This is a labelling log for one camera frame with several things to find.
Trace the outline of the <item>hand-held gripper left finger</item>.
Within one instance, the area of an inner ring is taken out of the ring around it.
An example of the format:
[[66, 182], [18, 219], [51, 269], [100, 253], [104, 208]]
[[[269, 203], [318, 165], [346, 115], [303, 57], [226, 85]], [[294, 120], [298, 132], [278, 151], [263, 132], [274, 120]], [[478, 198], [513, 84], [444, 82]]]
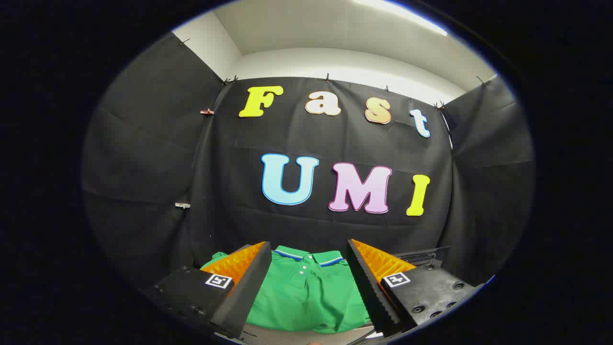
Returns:
[[245, 245], [203, 268], [180, 268], [144, 290], [160, 310], [193, 330], [238, 338], [272, 261], [267, 241]]

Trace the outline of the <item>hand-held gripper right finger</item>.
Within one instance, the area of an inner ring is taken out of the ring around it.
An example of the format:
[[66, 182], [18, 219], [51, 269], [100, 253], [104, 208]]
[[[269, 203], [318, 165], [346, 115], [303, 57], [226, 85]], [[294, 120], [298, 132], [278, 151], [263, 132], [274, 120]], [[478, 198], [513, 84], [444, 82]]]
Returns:
[[347, 248], [362, 301], [385, 337], [425, 327], [481, 290], [443, 268], [449, 247], [393, 255], [350, 239]]

